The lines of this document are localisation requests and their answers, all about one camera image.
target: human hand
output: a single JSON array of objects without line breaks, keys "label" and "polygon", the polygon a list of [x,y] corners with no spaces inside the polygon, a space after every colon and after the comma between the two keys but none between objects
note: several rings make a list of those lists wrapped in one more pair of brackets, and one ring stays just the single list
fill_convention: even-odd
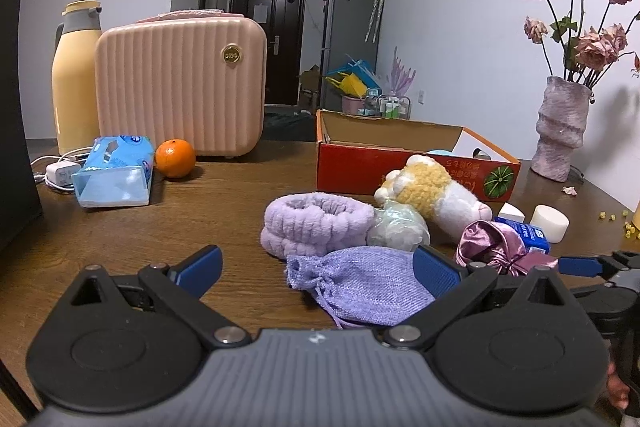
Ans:
[{"label": "human hand", "polygon": [[616,364],[609,362],[607,368],[607,391],[609,392],[609,401],[613,407],[625,410],[629,406],[630,389],[626,383],[620,380],[616,373]]}]

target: gray refrigerator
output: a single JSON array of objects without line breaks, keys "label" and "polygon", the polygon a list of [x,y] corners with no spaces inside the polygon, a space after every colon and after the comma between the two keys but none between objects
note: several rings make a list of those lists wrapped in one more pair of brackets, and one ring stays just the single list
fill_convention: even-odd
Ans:
[{"label": "gray refrigerator", "polygon": [[324,76],[347,63],[350,58],[366,60],[372,68],[378,58],[378,40],[373,42],[373,29],[365,42],[375,0],[325,0],[324,38],[322,40],[320,107],[342,110],[340,93]]}]

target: blue box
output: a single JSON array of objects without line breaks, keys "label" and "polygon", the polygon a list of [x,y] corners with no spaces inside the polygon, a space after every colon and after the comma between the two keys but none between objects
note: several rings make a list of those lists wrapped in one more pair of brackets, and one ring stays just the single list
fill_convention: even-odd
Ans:
[{"label": "blue box", "polygon": [[524,243],[527,251],[529,251],[531,248],[536,248],[548,254],[551,250],[549,242],[546,240],[545,233],[542,231],[542,229],[539,229],[539,227],[527,225],[526,223],[518,223],[517,221],[512,221],[511,219],[504,219],[504,217],[496,217],[494,221],[496,223],[504,223],[505,225],[509,225],[513,230],[518,232],[518,235],[522,239],[522,242]]},{"label": "blue box", "polygon": [[144,136],[97,138],[84,167],[72,176],[80,206],[149,204],[154,154]]}]

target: red cardboard box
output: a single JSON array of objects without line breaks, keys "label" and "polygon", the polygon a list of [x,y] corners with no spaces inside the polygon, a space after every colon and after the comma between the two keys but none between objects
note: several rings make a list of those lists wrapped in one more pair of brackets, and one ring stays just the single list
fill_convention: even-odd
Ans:
[{"label": "red cardboard box", "polygon": [[[320,110],[317,113],[318,177],[322,192],[372,196],[385,176],[402,169],[414,154],[431,154],[455,181],[481,201],[508,201],[520,162],[466,127],[408,120],[367,118]],[[483,151],[490,160],[473,158]]]}]

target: stuffed animal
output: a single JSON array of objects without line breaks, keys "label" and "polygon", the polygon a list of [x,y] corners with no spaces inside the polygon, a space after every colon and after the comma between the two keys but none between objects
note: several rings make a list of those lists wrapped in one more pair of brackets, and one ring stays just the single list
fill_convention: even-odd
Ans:
[{"label": "stuffed animal", "polygon": [[374,197],[379,204],[388,200],[410,204],[456,241],[471,223],[493,217],[491,209],[453,181],[442,165],[419,154],[411,156],[401,171],[389,172]]}]

